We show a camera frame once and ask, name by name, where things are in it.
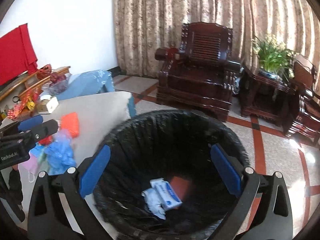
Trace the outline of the glass snack bowl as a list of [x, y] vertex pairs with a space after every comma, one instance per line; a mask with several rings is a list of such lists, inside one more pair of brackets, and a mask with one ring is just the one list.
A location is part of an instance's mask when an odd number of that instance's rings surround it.
[[14, 121], [21, 121], [32, 117], [35, 112], [39, 94], [38, 89], [27, 92], [22, 99], [8, 111], [7, 118]]

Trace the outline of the pink face mask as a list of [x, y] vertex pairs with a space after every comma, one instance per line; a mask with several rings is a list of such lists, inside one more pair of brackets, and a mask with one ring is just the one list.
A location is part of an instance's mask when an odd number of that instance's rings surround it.
[[35, 181], [38, 173], [38, 160], [33, 154], [29, 154], [29, 159], [20, 163], [18, 166], [27, 171], [28, 180], [30, 183]]

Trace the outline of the blue covered side table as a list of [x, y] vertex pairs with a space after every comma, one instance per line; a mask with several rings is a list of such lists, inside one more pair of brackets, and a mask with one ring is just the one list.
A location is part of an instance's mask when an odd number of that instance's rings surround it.
[[66, 100], [79, 96], [114, 92], [112, 74], [106, 70], [94, 70], [71, 77], [67, 89], [58, 94], [57, 100]]

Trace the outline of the red basket on cabinet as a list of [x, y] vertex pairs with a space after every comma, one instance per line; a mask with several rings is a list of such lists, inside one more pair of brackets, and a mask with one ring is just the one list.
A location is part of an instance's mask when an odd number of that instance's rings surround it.
[[51, 64], [47, 64], [44, 67], [38, 69], [36, 77], [38, 80], [42, 80], [48, 76], [50, 76], [52, 73], [52, 67]]

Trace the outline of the floral beige curtain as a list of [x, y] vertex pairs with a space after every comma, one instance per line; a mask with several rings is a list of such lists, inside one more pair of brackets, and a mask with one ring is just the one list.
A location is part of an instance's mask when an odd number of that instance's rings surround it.
[[184, 23], [233, 30], [232, 55], [255, 68], [255, 37], [273, 36], [319, 66], [319, 17], [307, 0], [113, 0], [116, 53], [129, 75], [157, 76], [159, 47], [178, 47]]

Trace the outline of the wooden tv cabinet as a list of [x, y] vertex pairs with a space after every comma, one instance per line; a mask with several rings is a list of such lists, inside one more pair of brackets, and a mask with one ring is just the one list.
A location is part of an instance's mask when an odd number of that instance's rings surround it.
[[38, 79], [37, 74], [38, 72], [28, 75], [25, 72], [1, 90], [1, 121], [7, 117], [8, 110], [12, 109], [27, 93], [32, 93], [34, 90], [42, 92], [42, 85], [48, 83], [50, 77]]

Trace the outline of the orange foam fruit net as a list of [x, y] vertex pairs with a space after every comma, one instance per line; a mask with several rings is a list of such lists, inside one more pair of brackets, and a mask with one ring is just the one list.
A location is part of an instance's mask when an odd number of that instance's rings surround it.
[[76, 138], [79, 136], [80, 126], [79, 126], [78, 114], [76, 112], [63, 115], [60, 121], [61, 121], [61, 129], [67, 130], [72, 138]]

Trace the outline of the red apples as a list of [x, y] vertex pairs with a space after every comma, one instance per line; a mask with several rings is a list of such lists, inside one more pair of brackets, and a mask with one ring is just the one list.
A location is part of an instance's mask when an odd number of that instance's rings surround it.
[[64, 74], [58, 74], [57, 72], [52, 72], [50, 75], [51, 83], [58, 83], [66, 79]]

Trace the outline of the blue plastic glove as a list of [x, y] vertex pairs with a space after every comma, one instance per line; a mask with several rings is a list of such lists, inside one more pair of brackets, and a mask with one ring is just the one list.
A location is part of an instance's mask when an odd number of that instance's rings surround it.
[[51, 144], [41, 146], [49, 165], [49, 175], [59, 175], [65, 173], [70, 167], [76, 167], [71, 146], [73, 138], [65, 129], [59, 130], [52, 136], [54, 140]]

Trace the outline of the green potted plant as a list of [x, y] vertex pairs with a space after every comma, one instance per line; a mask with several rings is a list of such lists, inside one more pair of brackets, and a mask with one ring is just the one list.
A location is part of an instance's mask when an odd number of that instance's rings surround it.
[[267, 34], [263, 38], [256, 36], [252, 40], [252, 47], [261, 69], [286, 81], [294, 78], [293, 60], [296, 52], [275, 35]]

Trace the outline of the red cloth cover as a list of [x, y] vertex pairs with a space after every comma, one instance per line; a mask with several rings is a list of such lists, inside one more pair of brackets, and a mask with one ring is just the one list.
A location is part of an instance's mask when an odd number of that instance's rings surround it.
[[31, 44], [28, 24], [19, 25], [1, 37], [0, 83], [7, 83], [23, 72], [37, 71], [37, 57]]

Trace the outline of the red plastic bag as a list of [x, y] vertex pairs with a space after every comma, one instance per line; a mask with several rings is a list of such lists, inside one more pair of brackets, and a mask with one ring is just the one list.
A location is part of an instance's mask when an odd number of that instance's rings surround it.
[[44, 138], [44, 139], [39, 140], [37, 143], [38, 143], [39, 145], [46, 146], [46, 145], [51, 144], [51, 143], [53, 142], [53, 140], [54, 140], [54, 139], [53, 139], [53, 136], [50, 135], [50, 136], [48, 136], [48, 137], [46, 137], [46, 138]]

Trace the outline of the dark wooden side table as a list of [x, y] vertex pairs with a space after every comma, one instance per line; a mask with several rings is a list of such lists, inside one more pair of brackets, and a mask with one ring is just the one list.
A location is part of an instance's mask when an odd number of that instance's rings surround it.
[[250, 70], [244, 66], [239, 83], [239, 102], [241, 116], [257, 116], [276, 126], [281, 126], [289, 112], [289, 100], [295, 89], [272, 80], [259, 73], [259, 69]]

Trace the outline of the blue white cardboard box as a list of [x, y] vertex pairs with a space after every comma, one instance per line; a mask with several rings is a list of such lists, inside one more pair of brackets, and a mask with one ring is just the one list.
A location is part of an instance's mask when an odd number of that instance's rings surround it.
[[182, 201], [171, 187], [170, 183], [163, 178], [150, 180], [151, 187], [157, 192], [161, 205], [165, 211], [178, 208]]

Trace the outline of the black trash bin with bag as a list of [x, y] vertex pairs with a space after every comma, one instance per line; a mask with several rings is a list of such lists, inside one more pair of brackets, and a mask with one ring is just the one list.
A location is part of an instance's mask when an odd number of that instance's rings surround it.
[[[111, 158], [94, 191], [97, 210], [119, 239], [207, 239], [235, 202], [210, 158], [219, 144], [249, 165], [238, 136], [219, 120], [183, 110], [153, 111], [113, 129], [103, 140]], [[142, 192], [150, 180], [191, 181], [182, 205], [157, 218]]]

